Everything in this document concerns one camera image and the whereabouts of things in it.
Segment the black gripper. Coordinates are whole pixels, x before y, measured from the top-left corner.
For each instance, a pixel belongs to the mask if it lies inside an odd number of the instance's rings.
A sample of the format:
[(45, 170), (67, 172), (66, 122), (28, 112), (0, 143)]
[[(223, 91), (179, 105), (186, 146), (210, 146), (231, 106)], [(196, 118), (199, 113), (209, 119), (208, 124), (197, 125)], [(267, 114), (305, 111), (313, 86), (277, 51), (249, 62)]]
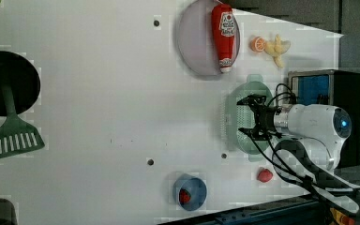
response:
[(265, 141), (276, 136), (278, 131), (274, 126), (274, 115), (276, 107), (270, 107), (265, 104), (266, 96), (251, 95), (237, 101), (237, 105), (248, 106), (254, 113), (254, 128), (240, 127), (239, 131), (254, 138), (257, 141)]

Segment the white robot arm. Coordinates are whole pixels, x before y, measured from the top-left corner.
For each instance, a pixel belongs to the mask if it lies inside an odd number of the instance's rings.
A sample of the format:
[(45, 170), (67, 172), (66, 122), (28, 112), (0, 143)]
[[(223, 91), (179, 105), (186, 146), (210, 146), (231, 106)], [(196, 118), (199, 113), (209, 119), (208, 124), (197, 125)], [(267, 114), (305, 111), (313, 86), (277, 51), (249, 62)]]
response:
[(262, 95), (237, 101), (251, 109), (252, 128), (240, 127), (253, 143), (270, 142), (272, 163), (285, 182), (299, 186), (318, 201), (360, 219), (360, 186), (335, 175), (341, 150), (352, 133), (352, 119), (343, 109), (322, 104), (273, 106)]

